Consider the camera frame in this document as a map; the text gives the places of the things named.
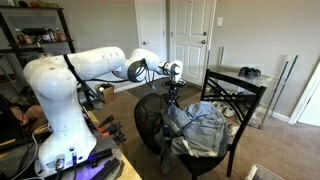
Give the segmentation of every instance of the cardboard box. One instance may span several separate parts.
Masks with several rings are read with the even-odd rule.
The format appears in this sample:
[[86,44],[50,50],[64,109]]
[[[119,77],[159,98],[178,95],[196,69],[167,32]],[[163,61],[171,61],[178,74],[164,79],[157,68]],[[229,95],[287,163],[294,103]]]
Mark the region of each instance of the cardboard box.
[[95,86],[98,96],[104,103],[108,103],[116,99],[116,94],[114,93],[114,86],[110,83],[98,84]]

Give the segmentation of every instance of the mesh laundry basket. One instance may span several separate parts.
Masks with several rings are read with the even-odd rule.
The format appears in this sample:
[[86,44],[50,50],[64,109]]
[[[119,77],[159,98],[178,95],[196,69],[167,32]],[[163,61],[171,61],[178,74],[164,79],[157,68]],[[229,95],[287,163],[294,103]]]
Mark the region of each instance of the mesh laundry basket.
[[152,93],[144,96],[134,110],[137,130],[144,143],[155,154],[160,153],[160,146],[155,142],[154,135],[160,131],[163,125],[160,110],[165,106],[165,98]]

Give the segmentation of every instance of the chair leg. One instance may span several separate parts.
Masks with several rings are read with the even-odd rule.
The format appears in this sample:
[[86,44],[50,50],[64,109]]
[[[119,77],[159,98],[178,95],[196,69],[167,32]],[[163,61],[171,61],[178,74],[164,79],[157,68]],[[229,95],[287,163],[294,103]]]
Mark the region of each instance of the chair leg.
[[231,150],[229,154],[229,162],[228,162],[228,169],[227,169],[228,177],[231,176],[234,154],[235,154],[235,150]]
[[192,180],[197,180],[198,176],[192,175]]

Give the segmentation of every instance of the brown carpet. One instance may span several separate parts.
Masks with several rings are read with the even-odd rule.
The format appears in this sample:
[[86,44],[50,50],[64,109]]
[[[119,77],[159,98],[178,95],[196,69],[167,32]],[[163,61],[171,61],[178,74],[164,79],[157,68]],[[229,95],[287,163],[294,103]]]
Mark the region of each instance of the brown carpet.
[[[117,93],[114,101],[105,104],[102,110],[93,113],[99,120],[113,114],[116,122],[123,125],[122,131],[127,137],[124,154],[143,179],[191,179],[188,170],[175,157],[172,158],[172,169],[163,175],[160,169],[160,158],[142,142],[134,122],[134,107],[138,97],[146,93],[146,87],[138,87]],[[198,102],[198,92],[186,92],[180,89],[181,107]],[[264,129],[248,127],[242,136],[233,164],[232,175],[226,177],[228,156],[214,170],[198,179],[244,179],[253,164],[261,164],[285,179],[319,179],[320,177],[320,128],[297,123],[288,123],[268,119]]]

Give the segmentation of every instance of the desk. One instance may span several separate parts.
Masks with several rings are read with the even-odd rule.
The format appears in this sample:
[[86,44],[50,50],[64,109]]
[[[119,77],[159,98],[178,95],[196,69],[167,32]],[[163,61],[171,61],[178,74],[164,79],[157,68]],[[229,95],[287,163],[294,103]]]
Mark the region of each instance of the desk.
[[[90,118],[91,118],[93,123],[96,123],[96,124],[99,123],[99,121],[96,119],[96,117],[91,112],[88,112],[88,115],[90,116]],[[24,154],[25,150],[26,150],[26,147],[19,147],[19,148],[14,150],[14,151],[18,152],[18,156],[20,157],[18,159],[21,159],[21,156]],[[31,153],[30,153],[30,155],[28,157],[29,161],[32,159],[31,156],[33,155],[33,152],[34,152],[34,149],[31,150]],[[119,159],[121,159],[122,163],[123,163],[122,169],[120,169],[120,171],[118,173],[120,175],[118,177],[118,179],[120,179],[120,180],[128,180],[128,179],[130,179],[130,180],[131,179],[133,179],[133,180],[141,180],[142,179],[139,176],[139,174],[135,171],[135,169],[132,167],[130,162],[127,160],[127,158],[120,151],[120,149],[117,149],[117,150],[115,150],[113,152],[114,152],[114,156],[115,157],[119,157]],[[0,156],[0,162],[2,161],[2,162],[5,162],[5,163],[0,163],[0,171],[4,172],[3,171],[4,169],[8,170],[8,168],[10,169],[10,167],[12,167],[9,170],[10,173],[6,173],[5,172],[5,174],[7,174],[8,176],[11,176],[14,172],[16,172],[17,164],[19,163],[19,161],[17,161],[18,159],[17,159],[17,154],[16,153],[4,153],[4,154],[2,154]],[[69,176],[73,177],[72,168],[71,168],[71,170],[67,170],[66,174],[65,173],[63,173],[63,174],[64,174],[63,175],[63,179],[69,179]]]

